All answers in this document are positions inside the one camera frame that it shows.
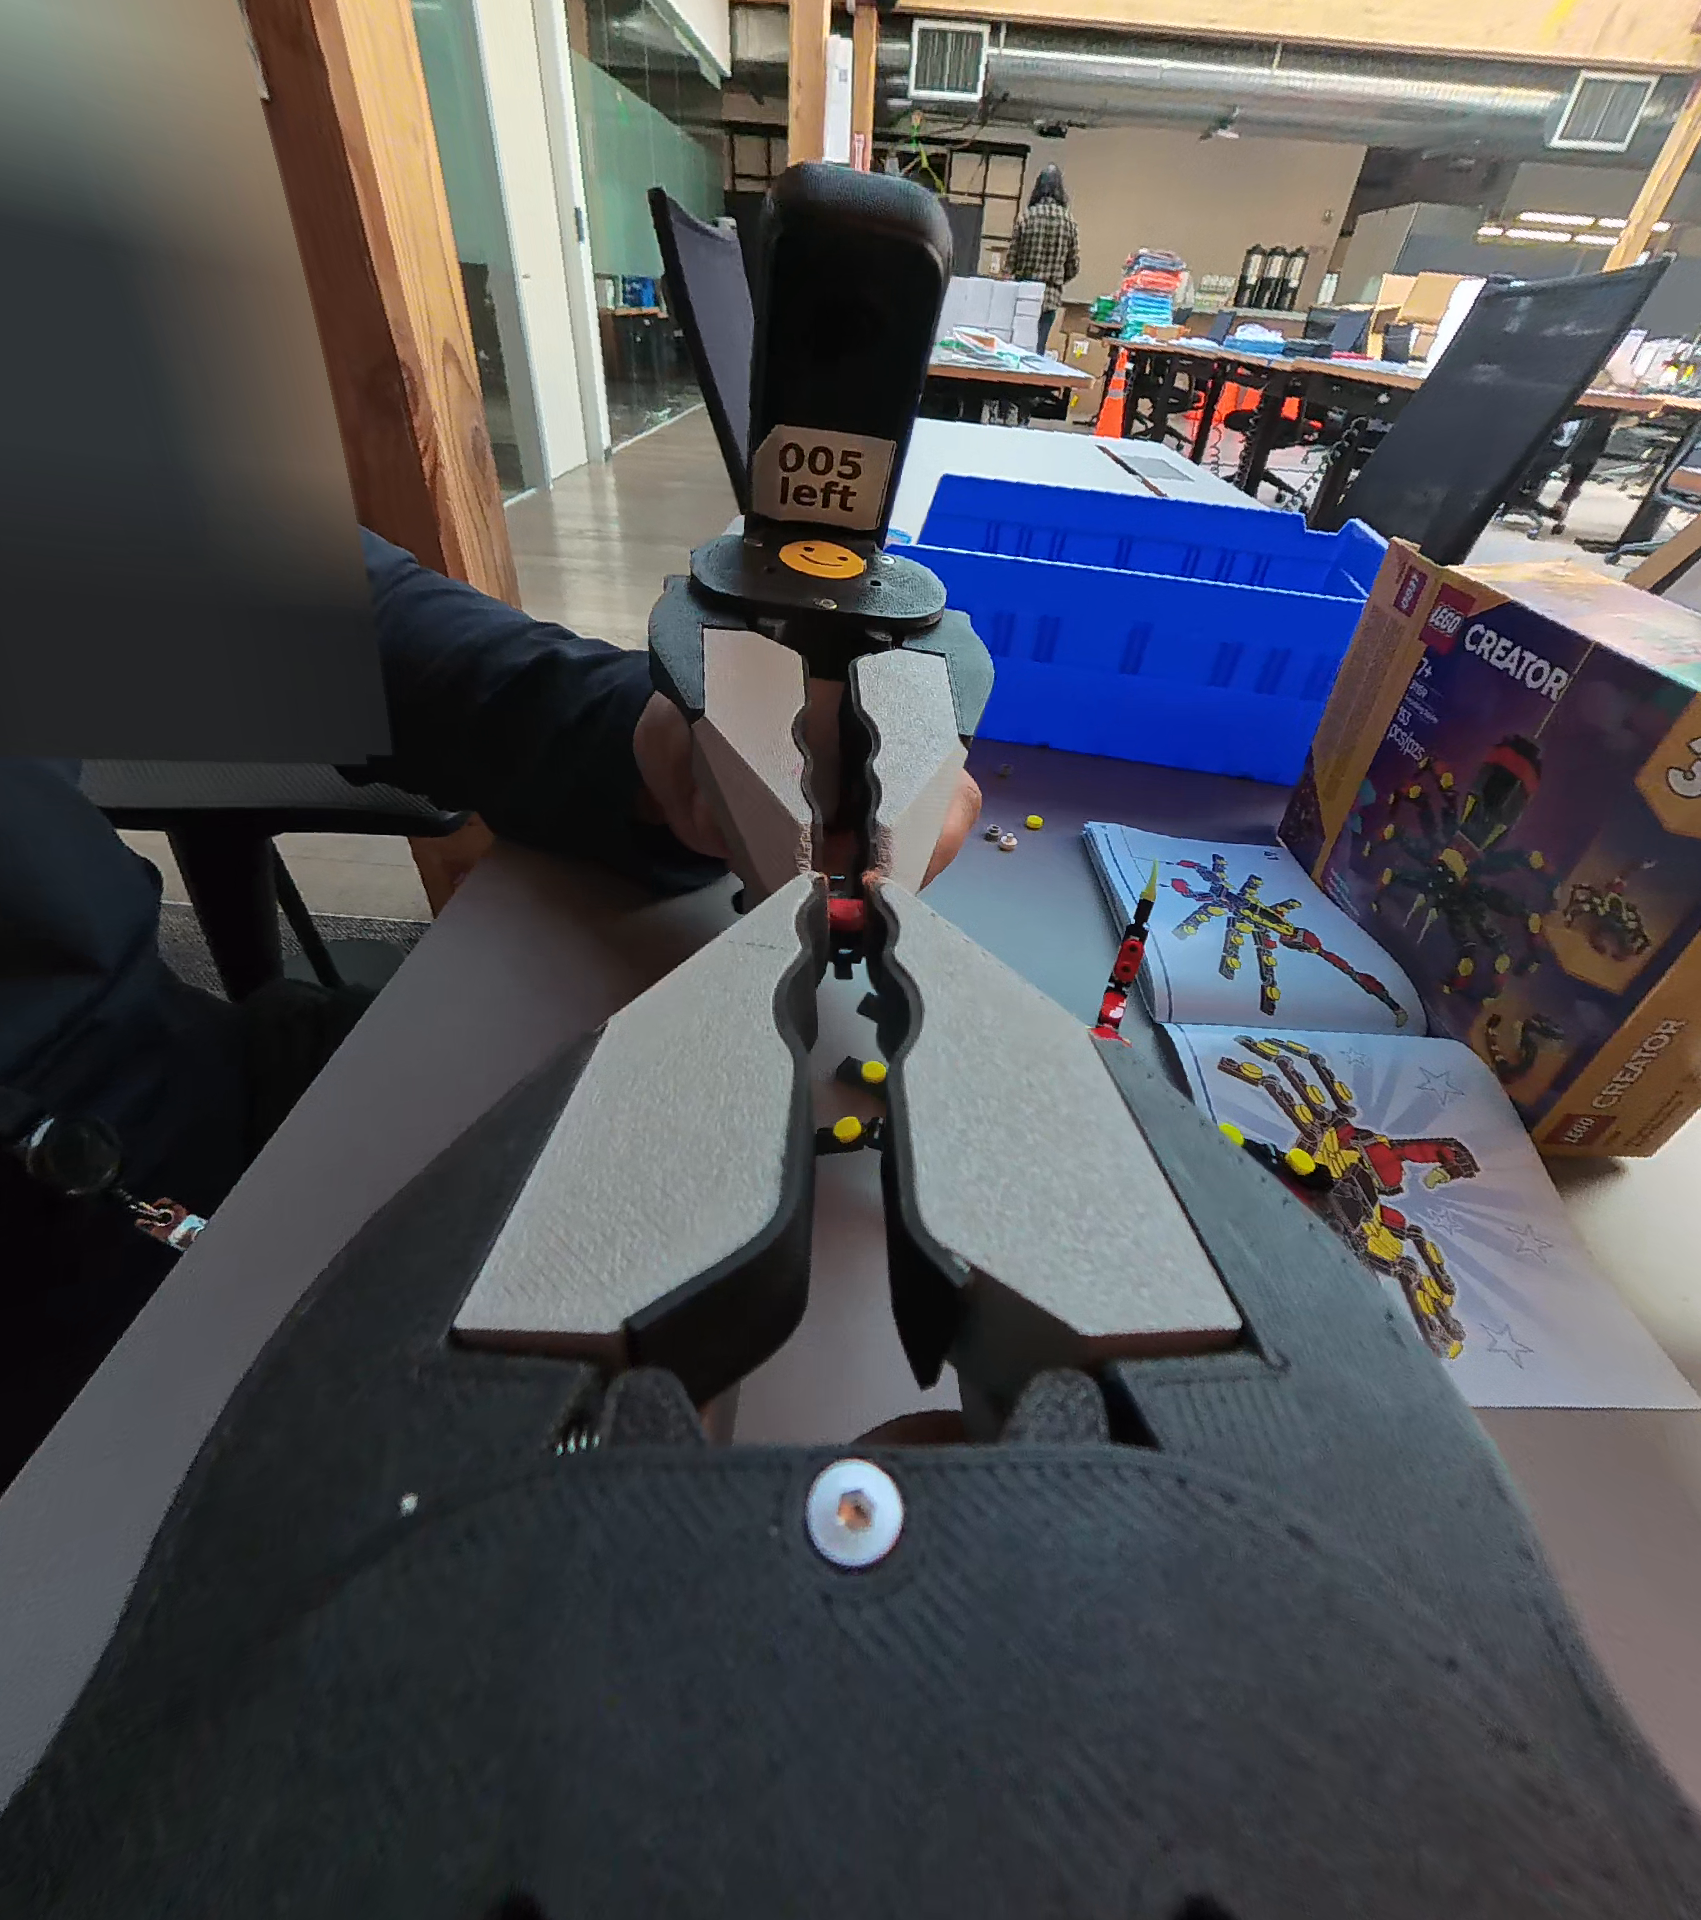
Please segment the purple yellow lego box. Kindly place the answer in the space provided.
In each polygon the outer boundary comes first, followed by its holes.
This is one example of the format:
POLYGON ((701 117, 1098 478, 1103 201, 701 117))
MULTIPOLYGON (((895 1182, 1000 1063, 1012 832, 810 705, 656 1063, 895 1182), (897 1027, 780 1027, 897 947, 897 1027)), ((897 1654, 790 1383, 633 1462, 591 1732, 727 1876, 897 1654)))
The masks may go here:
POLYGON ((1701 610, 1386 543, 1277 836, 1542 1151, 1701 1108, 1701 610))

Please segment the black red lego tail spike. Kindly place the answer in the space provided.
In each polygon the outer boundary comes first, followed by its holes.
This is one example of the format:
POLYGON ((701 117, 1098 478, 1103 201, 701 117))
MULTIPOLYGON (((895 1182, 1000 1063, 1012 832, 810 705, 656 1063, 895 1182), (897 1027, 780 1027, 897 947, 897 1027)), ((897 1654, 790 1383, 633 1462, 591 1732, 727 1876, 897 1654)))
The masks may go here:
POLYGON ((1152 877, 1136 899, 1132 926, 1121 931, 1121 947, 1111 962, 1111 971, 1103 980, 1103 998, 1098 998, 1098 1022, 1090 1027, 1090 1037, 1098 1042, 1126 1042, 1121 1022, 1126 1022, 1126 1005, 1136 991, 1136 976, 1145 971, 1146 962, 1146 926, 1152 926, 1152 909, 1155 909, 1155 877, 1160 866, 1152 858, 1152 877))

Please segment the black lego leg yellow studs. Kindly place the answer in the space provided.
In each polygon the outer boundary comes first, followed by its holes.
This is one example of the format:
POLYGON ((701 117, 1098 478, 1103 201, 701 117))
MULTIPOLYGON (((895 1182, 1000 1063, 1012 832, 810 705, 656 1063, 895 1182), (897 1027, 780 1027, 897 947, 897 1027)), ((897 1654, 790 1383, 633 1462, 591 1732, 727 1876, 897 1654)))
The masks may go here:
MULTIPOLYGON (((880 1103, 891 1085, 891 1063, 880 1054, 844 1054, 833 1084, 880 1103)), ((867 1118, 848 1111, 817 1124, 817 1158, 888 1151, 888 1136, 888 1108, 872 1108, 867 1118)))
POLYGON ((1302 1196, 1326 1196, 1336 1187, 1336 1172, 1303 1149, 1275 1149, 1271 1137, 1242 1136, 1233 1122, 1216 1122, 1216 1130, 1302 1196))

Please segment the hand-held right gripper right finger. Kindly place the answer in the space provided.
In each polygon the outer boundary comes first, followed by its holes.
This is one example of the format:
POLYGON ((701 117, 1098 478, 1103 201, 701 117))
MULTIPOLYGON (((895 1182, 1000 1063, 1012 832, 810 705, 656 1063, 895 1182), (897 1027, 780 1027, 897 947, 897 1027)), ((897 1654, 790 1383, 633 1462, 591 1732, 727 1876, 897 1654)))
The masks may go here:
POLYGON ((1045 1371, 1242 1345, 1109 1046, 993 950, 867 877, 888 1253, 912 1373, 993 1435, 1045 1371))

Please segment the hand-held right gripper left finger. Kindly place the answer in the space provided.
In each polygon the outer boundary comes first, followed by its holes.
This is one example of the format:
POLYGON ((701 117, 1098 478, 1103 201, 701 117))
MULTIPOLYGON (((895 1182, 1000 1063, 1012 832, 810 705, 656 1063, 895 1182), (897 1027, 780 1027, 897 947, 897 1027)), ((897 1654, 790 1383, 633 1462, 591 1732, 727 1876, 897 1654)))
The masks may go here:
POLYGON ((807 1310, 810 1046, 801 873, 600 1028, 452 1335, 671 1371, 695 1399, 764 1365, 807 1310))

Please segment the person's left forearm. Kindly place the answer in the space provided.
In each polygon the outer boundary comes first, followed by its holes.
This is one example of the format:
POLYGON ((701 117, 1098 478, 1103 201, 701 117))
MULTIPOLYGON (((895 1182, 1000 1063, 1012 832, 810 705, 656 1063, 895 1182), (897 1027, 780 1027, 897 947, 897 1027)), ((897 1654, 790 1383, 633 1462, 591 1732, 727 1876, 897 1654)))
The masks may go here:
POLYGON ((343 769, 444 812, 475 812, 498 836, 591 858, 661 895, 686 895, 714 866, 640 821, 638 721, 648 653, 557 626, 425 569, 358 533, 384 664, 392 752, 343 769))

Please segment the open lego instruction booklet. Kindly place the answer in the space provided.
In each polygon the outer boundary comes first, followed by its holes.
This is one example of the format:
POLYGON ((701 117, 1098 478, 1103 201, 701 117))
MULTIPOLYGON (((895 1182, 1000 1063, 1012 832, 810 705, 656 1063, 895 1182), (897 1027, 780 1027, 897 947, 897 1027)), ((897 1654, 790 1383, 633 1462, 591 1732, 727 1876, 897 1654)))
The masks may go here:
POLYGON ((1330 1172, 1302 1196, 1409 1303, 1469 1405, 1701 1409, 1589 1262, 1533 1136, 1463 1042, 1163 1027, 1190 1099, 1330 1172))

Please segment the black badge reel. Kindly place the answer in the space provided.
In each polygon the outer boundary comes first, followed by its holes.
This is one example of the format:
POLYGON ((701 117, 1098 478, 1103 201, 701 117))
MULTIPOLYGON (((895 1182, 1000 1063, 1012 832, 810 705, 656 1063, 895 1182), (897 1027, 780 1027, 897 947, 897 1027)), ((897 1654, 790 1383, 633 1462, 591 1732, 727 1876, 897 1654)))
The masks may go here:
POLYGON ((189 1253, 210 1225, 181 1201, 131 1196, 124 1182, 124 1137, 106 1122, 53 1111, 25 1093, 0 1085, 0 1151, 17 1162, 37 1187, 120 1210, 142 1234, 172 1253, 189 1253))

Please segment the stack of white boxes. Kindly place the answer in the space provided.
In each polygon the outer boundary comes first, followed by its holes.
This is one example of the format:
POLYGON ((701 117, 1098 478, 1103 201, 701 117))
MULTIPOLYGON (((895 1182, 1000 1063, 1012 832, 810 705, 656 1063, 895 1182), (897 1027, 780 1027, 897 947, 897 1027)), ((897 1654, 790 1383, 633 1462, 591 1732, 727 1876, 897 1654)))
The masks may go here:
POLYGON ((977 331, 990 340, 1009 340, 1012 350, 1037 350, 1045 309, 1045 281, 961 277, 946 285, 937 334, 977 331))

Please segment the black mesh office chair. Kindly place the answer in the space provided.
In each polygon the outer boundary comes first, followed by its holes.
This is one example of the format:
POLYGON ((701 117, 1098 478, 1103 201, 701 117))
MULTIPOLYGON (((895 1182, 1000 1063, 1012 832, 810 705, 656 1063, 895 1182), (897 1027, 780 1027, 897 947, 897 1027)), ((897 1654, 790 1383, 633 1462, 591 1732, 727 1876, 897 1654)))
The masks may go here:
POLYGON ((1672 261, 1658 251, 1604 277, 1487 285, 1365 469, 1315 508, 1315 529, 1360 519, 1431 561, 1463 561, 1672 261))

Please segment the blue plastic bin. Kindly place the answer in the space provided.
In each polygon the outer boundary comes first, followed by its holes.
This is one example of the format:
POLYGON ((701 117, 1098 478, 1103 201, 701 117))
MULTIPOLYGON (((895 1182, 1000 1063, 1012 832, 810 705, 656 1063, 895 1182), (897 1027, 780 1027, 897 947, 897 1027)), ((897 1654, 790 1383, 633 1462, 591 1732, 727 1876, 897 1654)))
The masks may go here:
POLYGON ((981 739, 1296 787, 1386 543, 944 477, 912 556, 993 659, 981 739))

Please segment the spider cover instruction booklet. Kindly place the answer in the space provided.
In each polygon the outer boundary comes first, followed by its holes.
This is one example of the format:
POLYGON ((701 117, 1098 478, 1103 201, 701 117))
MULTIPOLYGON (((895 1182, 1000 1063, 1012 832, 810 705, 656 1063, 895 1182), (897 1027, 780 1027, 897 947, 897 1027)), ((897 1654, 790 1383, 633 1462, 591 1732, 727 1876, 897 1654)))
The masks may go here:
POLYGON ((1287 846, 1198 844, 1111 821, 1081 831, 1115 926, 1155 877, 1136 995, 1152 1022, 1428 1036, 1393 950, 1287 846))

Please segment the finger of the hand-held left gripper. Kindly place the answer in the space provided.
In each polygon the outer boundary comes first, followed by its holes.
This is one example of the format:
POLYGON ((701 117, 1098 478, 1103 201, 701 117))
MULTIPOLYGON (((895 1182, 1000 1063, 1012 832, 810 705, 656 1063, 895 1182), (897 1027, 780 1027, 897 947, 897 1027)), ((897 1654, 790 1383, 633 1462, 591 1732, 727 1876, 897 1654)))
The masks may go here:
POLYGON ((967 753, 952 669, 944 653, 865 653, 852 711, 867 731, 867 873, 922 895, 967 753))
POLYGON ((701 627, 697 790, 752 899, 817 870, 801 715, 807 664, 795 651, 764 632, 701 627))

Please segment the person's left hand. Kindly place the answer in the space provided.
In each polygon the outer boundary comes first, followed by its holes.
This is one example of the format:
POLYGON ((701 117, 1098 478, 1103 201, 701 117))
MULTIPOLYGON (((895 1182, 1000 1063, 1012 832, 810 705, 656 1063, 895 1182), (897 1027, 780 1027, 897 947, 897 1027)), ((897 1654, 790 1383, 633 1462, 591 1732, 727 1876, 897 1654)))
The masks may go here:
MULTIPOLYGON (((667 694, 648 698, 648 711, 633 727, 633 758, 640 771, 638 817, 649 823, 667 823, 686 849, 722 858, 727 870, 735 858, 722 831, 722 812, 701 798, 695 779, 690 721, 671 705, 667 694)), ((977 831, 977 817, 981 817, 981 787, 974 771, 961 771, 924 880, 944 877, 957 866, 965 836, 977 831)))

